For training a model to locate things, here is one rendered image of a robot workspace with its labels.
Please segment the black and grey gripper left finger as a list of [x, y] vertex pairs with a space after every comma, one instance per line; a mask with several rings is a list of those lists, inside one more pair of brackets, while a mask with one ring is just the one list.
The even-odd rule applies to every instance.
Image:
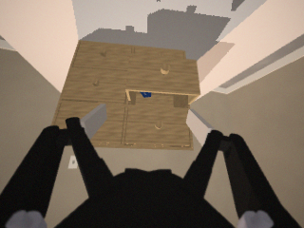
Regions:
[[81, 120], [66, 119], [67, 128], [43, 129], [0, 194], [0, 228], [48, 228], [45, 217], [68, 145], [102, 227], [132, 228], [132, 202], [90, 141], [106, 119], [106, 105], [99, 104]]

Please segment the brown wooden chest of drawers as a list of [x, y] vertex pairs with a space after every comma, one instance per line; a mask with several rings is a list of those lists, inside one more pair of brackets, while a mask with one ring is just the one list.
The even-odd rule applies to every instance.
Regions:
[[[63, 93], [67, 84], [67, 79], [69, 72], [72, 68], [79, 68], [79, 69], [92, 69], [92, 70], [104, 70], [104, 71], [117, 71], [117, 72], [127, 72], [127, 71], [118, 71], [118, 70], [106, 70], [106, 69], [94, 69], [94, 68], [81, 68], [81, 67], [74, 67], [74, 62], [76, 59], [76, 55], [79, 49], [79, 46], [81, 42], [86, 42], [86, 43], [96, 43], [96, 44], [107, 44], [107, 45], [117, 45], [117, 46], [127, 46], [127, 47], [132, 47], [132, 53], [135, 52], [135, 47], [137, 48], [155, 48], [155, 49], [165, 49], [165, 50], [174, 50], [174, 51], [182, 51], [183, 52], [183, 58], [186, 59], [185, 56], [185, 50], [178, 50], [178, 49], [170, 49], [170, 48], [160, 48], [160, 47], [142, 47], [142, 46], [132, 46], [132, 45], [123, 45], [123, 44], [113, 44], [113, 43], [103, 43], [103, 42], [92, 42], [92, 41], [82, 41], [79, 40], [77, 47], [75, 49], [67, 76], [66, 76], [66, 81], [59, 99], [59, 102], [57, 104], [57, 108], [52, 120], [51, 125], [55, 125], [57, 116], [61, 107], [61, 103], [66, 103], [66, 104], [82, 104], [82, 105], [100, 105], [103, 103], [89, 103], [89, 102], [72, 102], [72, 101], [64, 101], [62, 99]], [[122, 138], [122, 145], [113, 145], [113, 144], [92, 144], [93, 147], [108, 147], [108, 148], [136, 148], [136, 149], [166, 149], [166, 150], [194, 150], [193, 147], [193, 135], [192, 131], [189, 128], [189, 141], [190, 141], [190, 146], [174, 146], [174, 147], [168, 147], [168, 146], [139, 146], [139, 145], [129, 145], [125, 144], [125, 133], [126, 133], [126, 124], [127, 124], [127, 115], [128, 115], [128, 108], [129, 107], [144, 107], [144, 108], [160, 108], [160, 109], [177, 109], [177, 110], [188, 110], [190, 109], [190, 105], [187, 106], [186, 108], [180, 108], [180, 107], [165, 107], [165, 106], [150, 106], [150, 105], [134, 105], [134, 104], [129, 104], [128, 98], [126, 96], [126, 104], [105, 104], [105, 105], [114, 105], [114, 106], [125, 106], [125, 113], [124, 113], [124, 122], [123, 122], [123, 138]]]

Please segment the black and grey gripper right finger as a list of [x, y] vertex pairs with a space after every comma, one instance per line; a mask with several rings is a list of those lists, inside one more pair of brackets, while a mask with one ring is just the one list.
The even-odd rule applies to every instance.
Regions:
[[202, 149], [168, 201], [166, 228], [195, 227], [218, 151], [225, 159], [237, 228], [302, 228], [280, 203], [241, 136], [224, 136], [194, 109], [188, 110], [186, 124]]

